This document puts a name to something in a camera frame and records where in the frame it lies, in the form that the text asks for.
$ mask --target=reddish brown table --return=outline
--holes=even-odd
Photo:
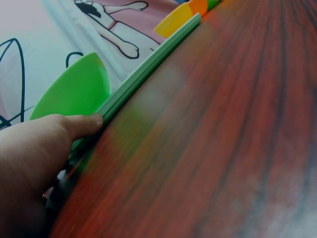
[[[106,128],[52,237],[317,237],[316,123],[316,0],[226,0]]]

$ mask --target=plastic toy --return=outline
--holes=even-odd
[[[46,91],[30,119],[49,114],[89,115],[111,94],[108,73],[96,53],[80,58]]]
[[[221,0],[191,0],[184,2],[164,18],[154,29],[154,32],[163,37],[170,37],[193,15],[199,13],[204,16],[208,11],[219,4]]]

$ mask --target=hand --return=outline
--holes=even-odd
[[[0,131],[0,237],[40,232],[42,195],[65,165],[72,142],[93,135],[102,124],[99,114],[50,115]]]

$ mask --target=green plastic strip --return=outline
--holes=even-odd
[[[200,24],[202,18],[199,13],[194,15],[180,29],[171,35],[161,44],[139,67],[137,67],[122,85],[115,91],[98,109],[104,117],[104,124],[107,125],[129,98],[139,89],[157,67],[179,46],[184,39]],[[76,151],[82,151],[89,138],[83,139],[80,143],[73,145]]]

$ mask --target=black outline drawing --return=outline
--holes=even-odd
[[[5,41],[3,43],[0,44],[0,47],[3,46],[4,44],[7,44],[8,42],[10,42],[8,44],[8,46],[5,48],[3,54],[0,56],[0,63],[1,63],[1,60],[3,59],[5,53],[7,52],[7,50],[10,48],[10,46],[12,45],[13,42],[15,42],[18,46],[18,49],[19,49],[19,53],[20,53],[20,59],[21,59],[21,71],[22,71],[22,77],[21,77],[21,83],[22,83],[22,91],[21,91],[21,110],[20,110],[20,113],[15,115],[13,118],[9,119],[9,120],[6,120],[3,116],[0,115],[0,130],[5,128],[5,127],[9,127],[11,126],[11,122],[16,119],[18,116],[21,116],[21,122],[24,122],[24,113],[31,109],[31,108],[28,108],[28,109],[24,109],[24,103],[25,103],[25,65],[24,65],[24,57],[23,57],[23,51],[22,51],[22,47],[19,43],[19,41],[16,39],[16,38],[12,38],[8,41]]]
[[[66,68],[69,67],[69,59],[70,59],[70,57],[73,56],[73,55],[84,56],[84,54],[81,53],[81,52],[72,52],[72,53],[69,53],[68,56],[66,57]]]
[[[133,46],[137,49],[137,55],[136,55],[135,57],[128,56],[128,55],[120,48],[119,45],[117,45],[115,42],[111,41],[110,39],[108,39],[106,36],[102,35],[102,34],[99,32],[99,34],[100,34],[101,37],[103,37],[105,40],[111,42],[111,43],[121,52],[121,54],[123,54],[123,55],[124,55],[125,57],[127,57],[128,59],[137,59],[137,58],[139,58],[139,56],[140,56],[139,48],[138,48],[136,45],[134,45],[133,43],[128,42],[128,41],[125,41],[124,39],[122,39],[121,37],[117,36],[116,34],[114,34],[114,33],[111,31],[111,29],[113,28],[113,26],[114,26],[115,24],[117,24],[117,23],[121,23],[121,24],[123,24],[123,25],[126,25],[126,26],[130,27],[131,29],[135,30],[136,32],[139,32],[140,34],[147,36],[148,38],[150,38],[151,40],[153,40],[154,42],[156,42],[158,45],[160,44],[158,41],[156,41],[156,40],[153,39],[152,37],[150,37],[150,36],[144,34],[143,32],[141,32],[141,31],[139,31],[139,30],[137,30],[137,29],[135,29],[135,28],[133,28],[133,27],[131,27],[131,26],[129,26],[128,24],[126,24],[126,23],[124,23],[124,22],[115,20],[115,19],[111,16],[111,14],[113,14],[113,13],[115,13],[115,12],[119,12],[119,11],[122,11],[122,10],[126,10],[126,9],[128,9],[128,8],[122,8],[122,9],[113,10],[113,11],[110,12],[110,13],[106,12],[106,9],[105,9],[106,7],[120,8],[120,7],[125,7],[125,6],[129,6],[129,5],[135,4],[135,3],[140,3],[140,2],[142,2],[142,3],[145,3],[145,5],[146,5],[143,9],[140,9],[140,11],[143,11],[144,9],[146,9],[146,8],[149,6],[149,4],[148,4],[147,2],[145,2],[145,1],[134,1],[134,2],[128,3],[128,4],[126,4],[126,5],[121,5],[121,6],[108,6],[108,5],[101,5],[99,2],[95,2],[95,1],[91,1],[91,0],[87,0],[86,2],[79,2],[79,1],[81,1],[81,0],[75,0],[74,2],[75,2],[75,4],[78,6],[78,8],[79,8],[83,13],[85,13],[91,20],[93,20],[94,22],[96,22],[98,25],[100,25],[100,26],[101,26],[102,28],[104,28],[106,31],[111,32],[113,35],[116,36],[116,38],[120,39],[122,42],[129,43],[129,44],[133,45]],[[102,25],[97,19],[95,19],[94,17],[101,18],[102,15],[101,15],[101,13],[93,6],[93,4],[99,4],[100,6],[102,6],[103,9],[104,9],[104,13],[107,14],[107,15],[113,20],[114,24],[112,24],[109,28],[107,28],[107,27],[105,27],[104,25]]]

